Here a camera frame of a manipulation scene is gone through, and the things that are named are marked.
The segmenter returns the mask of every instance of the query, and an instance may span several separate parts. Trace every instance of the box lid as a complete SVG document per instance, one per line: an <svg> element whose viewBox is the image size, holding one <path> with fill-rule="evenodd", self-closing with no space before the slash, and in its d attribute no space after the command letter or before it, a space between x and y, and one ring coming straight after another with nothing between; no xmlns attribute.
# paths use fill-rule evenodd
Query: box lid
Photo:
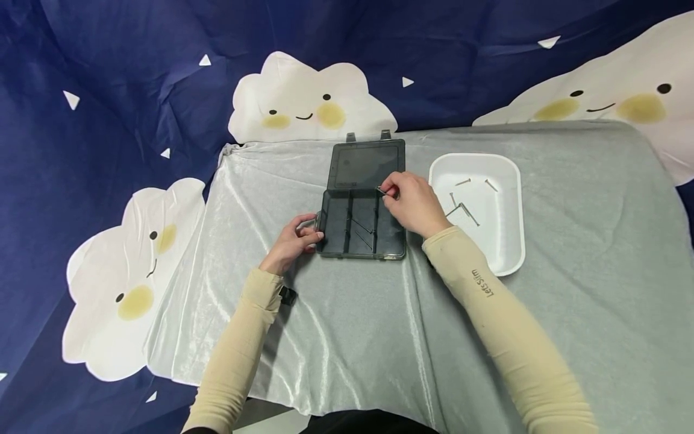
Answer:
<svg viewBox="0 0 694 434"><path fill-rule="evenodd" d="M405 170L405 141L378 140L336 144L328 190L376 188L392 172Z"/></svg>

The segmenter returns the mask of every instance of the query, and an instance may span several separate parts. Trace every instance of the beige arm sleeve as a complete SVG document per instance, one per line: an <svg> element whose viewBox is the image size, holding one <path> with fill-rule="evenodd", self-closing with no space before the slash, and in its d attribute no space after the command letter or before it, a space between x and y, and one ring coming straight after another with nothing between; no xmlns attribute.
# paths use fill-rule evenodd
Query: beige arm sleeve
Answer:
<svg viewBox="0 0 694 434"><path fill-rule="evenodd" d="M231 433L255 377L265 336L280 308L282 278L254 269L212 352L183 431L204 426Z"/></svg>
<svg viewBox="0 0 694 434"><path fill-rule="evenodd" d="M484 254L452 227L424 243L429 257L499 369L531 434L597 433L593 413L561 355Z"/></svg>

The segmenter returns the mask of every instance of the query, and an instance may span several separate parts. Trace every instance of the hand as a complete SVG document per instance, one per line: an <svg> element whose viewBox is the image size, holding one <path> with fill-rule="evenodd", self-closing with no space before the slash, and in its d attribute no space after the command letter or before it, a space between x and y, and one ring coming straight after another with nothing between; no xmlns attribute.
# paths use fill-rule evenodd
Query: hand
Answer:
<svg viewBox="0 0 694 434"><path fill-rule="evenodd" d="M383 181L381 190L386 193L383 201L393 217L425 240L453 226L424 178L409 172L393 172Z"/></svg>
<svg viewBox="0 0 694 434"><path fill-rule="evenodd" d="M316 232L313 228L299 228L299 226L314 219L316 219L315 214L302 214L294 217L282 229L275 245L272 246L270 253L267 254L258 268L264 272L282 276L300 254L313 253L315 248L312 247L312 244L322 240L323 233Z"/></svg>

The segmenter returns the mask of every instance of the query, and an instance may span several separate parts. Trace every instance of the silver velvet cloth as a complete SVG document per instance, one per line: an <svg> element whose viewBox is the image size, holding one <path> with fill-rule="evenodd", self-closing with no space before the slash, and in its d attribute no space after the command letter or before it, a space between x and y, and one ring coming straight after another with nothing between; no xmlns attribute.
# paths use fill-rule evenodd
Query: silver velvet cloth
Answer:
<svg viewBox="0 0 694 434"><path fill-rule="evenodd" d="M604 433L694 426L694 270L686 216L625 124L533 123L395 134L422 176L450 152L520 168L527 257L503 281L581 383ZM199 384L248 271L294 215L317 211L331 142L251 143L221 158L207 210L146 351ZM408 235L403 261L302 258L251 396L322 415L381 408L441 433L524 433L464 310Z"/></svg>

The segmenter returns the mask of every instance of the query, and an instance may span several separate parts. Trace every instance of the left hand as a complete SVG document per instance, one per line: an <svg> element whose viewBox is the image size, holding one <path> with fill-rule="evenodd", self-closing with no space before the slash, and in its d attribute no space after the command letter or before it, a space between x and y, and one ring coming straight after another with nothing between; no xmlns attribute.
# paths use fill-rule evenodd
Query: left hand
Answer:
<svg viewBox="0 0 694 434"><path fill-rule="evenodd" d="M299 226L314 219L316 219L315 214L302 214L294 217L282 229L275 245L272 246L270 253L267 254L258 268L264 272L282 276L300 254L313 253L315 248L312 247L312 244L321 241L323 233L316 232L310 227L299 228Z"/></svg>

